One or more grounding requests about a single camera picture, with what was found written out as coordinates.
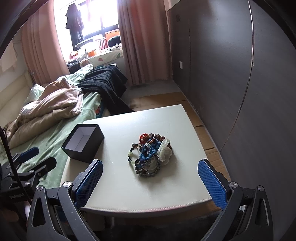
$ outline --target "headboard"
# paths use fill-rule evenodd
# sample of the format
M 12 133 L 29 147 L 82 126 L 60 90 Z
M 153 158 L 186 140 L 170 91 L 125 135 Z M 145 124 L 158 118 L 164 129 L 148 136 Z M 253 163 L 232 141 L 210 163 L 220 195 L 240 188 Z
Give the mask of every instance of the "headboard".
M 0 92 L 0 126 L 2 128 L 16 119 L 32 87 L 31 76 L 28 71 L 25 71 Z

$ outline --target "black blanket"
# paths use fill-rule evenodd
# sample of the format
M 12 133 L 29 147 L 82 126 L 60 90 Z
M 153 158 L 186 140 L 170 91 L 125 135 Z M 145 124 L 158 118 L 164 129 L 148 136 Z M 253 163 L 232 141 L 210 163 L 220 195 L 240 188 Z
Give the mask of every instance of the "black blanket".
M 118 115 L 133 112 L 133 110 L 125 104 L 121 96 L 126 90 L 125 83 L 127 78 L 113 65 L 107 65 L 99 69 L 93 69 L 85 79 L 77 86 L 84 93 L 98 92 L 101 94 L 102 101 L 106 105 L 111 115 Z

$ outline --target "curtain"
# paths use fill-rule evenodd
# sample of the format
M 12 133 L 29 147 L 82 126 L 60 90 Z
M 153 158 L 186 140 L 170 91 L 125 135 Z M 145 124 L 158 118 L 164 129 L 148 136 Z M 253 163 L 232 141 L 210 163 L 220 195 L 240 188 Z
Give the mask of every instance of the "curtain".
M 24 57 L 35 82 L 45 84 L 70 74 L 57 37 L 53 0 L 49 0 L 22 27 Z
M 171 78 L 163 0 L 117 0 L 126 75 L 131 85 Z

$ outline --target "metal screw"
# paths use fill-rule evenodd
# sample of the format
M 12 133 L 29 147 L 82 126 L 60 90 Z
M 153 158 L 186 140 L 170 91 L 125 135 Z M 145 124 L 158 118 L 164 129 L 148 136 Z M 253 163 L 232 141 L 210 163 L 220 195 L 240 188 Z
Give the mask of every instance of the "metal screw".
M 238 187 L 238 184 L 236 182 L 231 182 L 230 183 L 230 186 L 233 187 L 233 188 L 237 188 Z
M 71 182 L 65 182 L 65 183 L 63 184 L 63 186 L 64 186 L 65 188 L 68 188 L 68 187 L 70 187 L 71 185 L 72 185 Z
M 258 190 L 263 192 L 264 191 L 264 187 L 263 186 L 258 186 Z
M 42 186 L 42 185 L 40 185 L 40 186 L 38 186 L 38 187 L 36 188 L 37 191 L 41 191 L 42 189 L 43 189 L 43 186 Z

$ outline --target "open box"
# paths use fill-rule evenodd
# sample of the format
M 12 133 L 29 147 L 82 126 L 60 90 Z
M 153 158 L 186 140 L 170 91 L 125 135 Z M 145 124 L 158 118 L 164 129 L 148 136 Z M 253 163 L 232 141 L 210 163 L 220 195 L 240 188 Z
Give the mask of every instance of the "open box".
M 70 158 L 91 163 L 104 139 L 97 124 L 77 124 L 62 145 Z

